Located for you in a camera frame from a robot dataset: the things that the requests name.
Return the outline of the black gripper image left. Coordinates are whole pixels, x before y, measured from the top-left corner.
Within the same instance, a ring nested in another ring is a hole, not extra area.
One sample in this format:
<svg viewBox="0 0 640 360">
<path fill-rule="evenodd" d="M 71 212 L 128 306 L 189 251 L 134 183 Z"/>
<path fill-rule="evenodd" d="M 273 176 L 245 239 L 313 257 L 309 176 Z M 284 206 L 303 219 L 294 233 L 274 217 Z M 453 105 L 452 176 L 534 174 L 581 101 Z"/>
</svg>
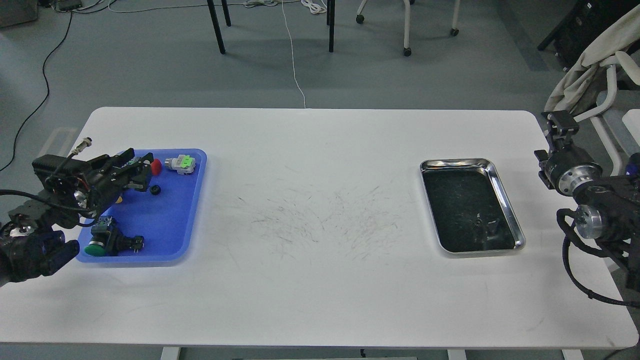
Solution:
<svg viewBox="0 0 640 360">
<path fill-rule="evenodd" d="M 72 200 L 78 215 L 95 219 L 115 203 L 122 191 L 146 192 L 153 177 L 152 152 L 128 148 L 115 155 L 72 162 Z"/>
</svg>

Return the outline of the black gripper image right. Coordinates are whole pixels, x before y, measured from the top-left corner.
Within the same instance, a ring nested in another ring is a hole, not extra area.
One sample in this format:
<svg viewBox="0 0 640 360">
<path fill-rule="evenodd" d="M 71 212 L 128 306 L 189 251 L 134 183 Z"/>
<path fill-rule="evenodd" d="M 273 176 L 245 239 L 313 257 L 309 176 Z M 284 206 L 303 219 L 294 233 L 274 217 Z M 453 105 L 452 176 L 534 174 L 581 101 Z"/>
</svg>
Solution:
<svg viewBox="0 0 640 360">
<path fill-rule="evenodd" d="M 546 120 L 543 133 L 548 150 L 534 151 L 538 177 L 547 189 L 572 197 L 578 186 L 601 178 L 602 167 L 586 150 L 574 145 L 579 125 L 567 110 L 546 111 L 541 116 Z"/>
</svg>

